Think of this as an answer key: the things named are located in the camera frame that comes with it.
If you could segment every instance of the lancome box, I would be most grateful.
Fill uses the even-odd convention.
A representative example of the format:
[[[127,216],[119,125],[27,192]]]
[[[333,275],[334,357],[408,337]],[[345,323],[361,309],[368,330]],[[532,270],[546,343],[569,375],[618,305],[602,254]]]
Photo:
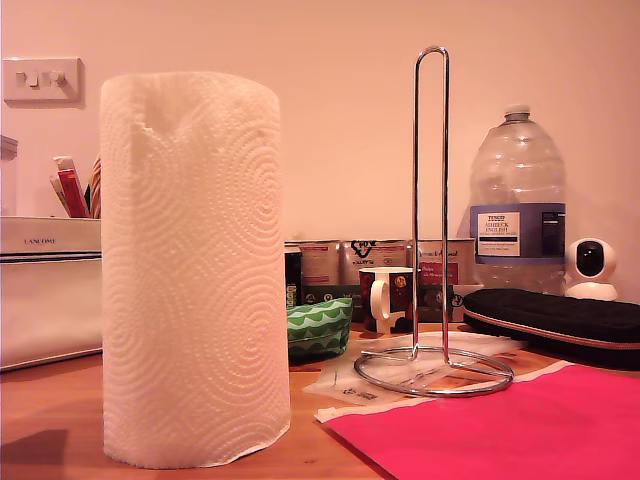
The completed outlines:
[[[3,371],[102,348],[100,220],[2,217]]]

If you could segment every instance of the black zipper case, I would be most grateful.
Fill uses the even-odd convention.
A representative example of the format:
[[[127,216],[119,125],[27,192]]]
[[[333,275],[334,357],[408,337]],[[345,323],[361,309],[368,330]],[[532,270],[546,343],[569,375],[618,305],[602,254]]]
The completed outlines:
[[[464,322],[571,360],[640,369],[639,305],[485,289],[464,298]]]

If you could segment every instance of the metal base ring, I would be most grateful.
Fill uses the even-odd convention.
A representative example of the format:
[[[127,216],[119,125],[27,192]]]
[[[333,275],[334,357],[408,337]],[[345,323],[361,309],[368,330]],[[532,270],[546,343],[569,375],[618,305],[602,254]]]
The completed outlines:
[[[412,347],[396,347],[396,348],[388,348],[386,350],[382,350],[381,352],[379,352],[380,354],[387,354],[387,353],[396,353],[396,352],[411,352],[413,350]],[[443,353],[443,348],[442,347],[418,347],[419,351],[423,351],[423,352],[440,352]],[[507,388],[511,382],[513,381],[514,378],[514,373],[513,370],[511,369],[511,367],[509,365],[507,365],[504,362],[501,362],[500,360],[496,360],[495,358],[492,357],[488,357],[486,355],[482,355],[480,353],[475,353],[475,352],[469,352],[466,350],[458,350],[455,348],[450,348],[449,349],[449,353],[450,354],[454,354],[454,355],[459,355],[462,357],[469,357],[469,358],[473,358],[474,360],[476,360],[478,363],[482,363],[484,365],[487,365],[489,367],[493,367],[496,370],[495,371],[484,371],[484,373],[488,374],[488,375],[494,375],[494,376],[499,376],[501,377],[500,381],[496,381],[494,383],[491,383],[490,385],[486,385],[485,383],[478,385],[477,387],[470,387],[470,388],[464,388],[464,389],[427,389],[427,388],[412,388],[406,385],[398,385],[395,383],[389,383],[389,382],[385,382],[383,380],[380,380],[378,378],[372,377],[371,375],[367,374],[364,369],[363,369],[363,365],[366,364],[366,362],[368,362],[369,360],[375,359],[376,355],[372,355],[372,354],[363,354],[361,355],[354,363],[354,368],[356,370],[356,372],[358,372],[358,374],[360,376],[362,376],[365,380],[367,380],[368,382],[377,385],[378,387],[382,387],[382,388],[386,388],[387,390],[393,390],[394,392],[398,392],[398,393],[404,393],[407,395],[415,395],[415,396],[419,396],[419,397],[472,397],[472,396],[476,396],[476,395],[486,395],[489,393],[493,393],[493,392],[498,392],[500,390],[504,390],[505,388]],[[460,367],[457,365],[453,365],[451,368],[454,369],[464,369],[464,367]]]

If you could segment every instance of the wooden table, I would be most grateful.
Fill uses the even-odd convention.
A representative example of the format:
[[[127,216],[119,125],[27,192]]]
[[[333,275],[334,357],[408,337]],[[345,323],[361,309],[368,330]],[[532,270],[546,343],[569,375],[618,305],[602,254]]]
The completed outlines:
[[[422,327],[432,330],[439,325]],[[359,330],[354,338],[378,336]],[[555,361],[529,351],[503,359],[516,374]],[[320,368],[317,362],[291,367],[291,429],[274,445],[223,467],[189,470],[137,469],[103,454],[100,355],[4,373],[1,478],[392,478],[314,419],[319,408],[348,405],[302,392],[316,380]]]

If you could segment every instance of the mug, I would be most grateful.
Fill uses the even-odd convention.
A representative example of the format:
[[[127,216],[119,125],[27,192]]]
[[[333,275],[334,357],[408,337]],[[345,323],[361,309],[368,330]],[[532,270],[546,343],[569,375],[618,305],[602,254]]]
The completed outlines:
[[[372,267],[359,273],[364,327],[378,333],[413,331],[413,270]]]

